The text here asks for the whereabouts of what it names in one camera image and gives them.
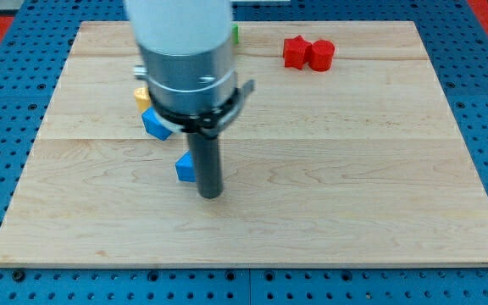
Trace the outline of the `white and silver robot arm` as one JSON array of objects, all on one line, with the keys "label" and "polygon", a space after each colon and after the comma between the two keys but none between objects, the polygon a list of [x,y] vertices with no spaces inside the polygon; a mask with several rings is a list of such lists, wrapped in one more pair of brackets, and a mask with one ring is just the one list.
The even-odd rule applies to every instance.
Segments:
[{"label": "white and silver robot arm", "polygon": [[177,114],[205,114],[236,88],[229,0],[125,0],[151,99]]}]

